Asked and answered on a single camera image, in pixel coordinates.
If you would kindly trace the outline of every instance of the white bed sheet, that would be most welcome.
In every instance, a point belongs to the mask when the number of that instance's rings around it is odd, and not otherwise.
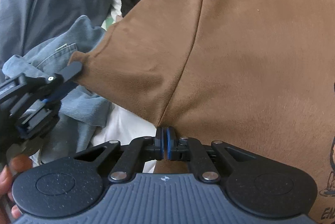
[[[113,0],[115,4],[111,16],[120,15],[120,0]],[[92,144],[98,145],[109,140],[120,140],[122,145],[129,144],[134,138],[150,135],[155,136],[156,129],[153,124],[137,115],[113,104],[108,118],[107,126],[92,138]],[[144,172],[153,172],[155,161],[146,163]]]

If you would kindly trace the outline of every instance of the brown t-shirt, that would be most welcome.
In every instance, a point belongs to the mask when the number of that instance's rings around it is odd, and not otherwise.
[[[80,84],[156,126],[306,171],[310,216],[335,221],[335,0],[142,0],[72,60]]]

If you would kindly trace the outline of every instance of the gray ribbed surface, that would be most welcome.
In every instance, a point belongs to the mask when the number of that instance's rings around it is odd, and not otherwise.
[[[81,215],[46,220],[24,215],[17,224],[312,224],[306,216],[263,220],[248,215],[225,198],[220,188],[192,174],[137,174],[126,184],[110,187],[103,200]]]

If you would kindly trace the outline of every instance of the metal screw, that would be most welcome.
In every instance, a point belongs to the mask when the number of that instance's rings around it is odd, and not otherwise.
[[[117,171],[111,174],[113,180],[122,180],[127,177],[127,173],[123,171]]]
[[[202,174],[202,177],[205,180],[211,181],[211,180],[216,180],[219,177],[219,174],[215,172],[205,172]]]

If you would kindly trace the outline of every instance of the blue denim garment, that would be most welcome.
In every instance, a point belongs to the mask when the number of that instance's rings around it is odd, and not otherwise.
[[[21,72],[28,77],[48,77],[66,67],[74,51],[89,52],[95,48],[104,33],[104,29],[93,27],[87,16],[80,16],[62,35],[39,44],[24,57],[12,56],[2,71],[8,78]],[[36,109],[37,105],[35,103],[31,109]],[[62,100],[60,121],[33,160],[47,163],[86,149],[96,128],[106,125],[110,106],[107,99],[83,86],[72,90]]]

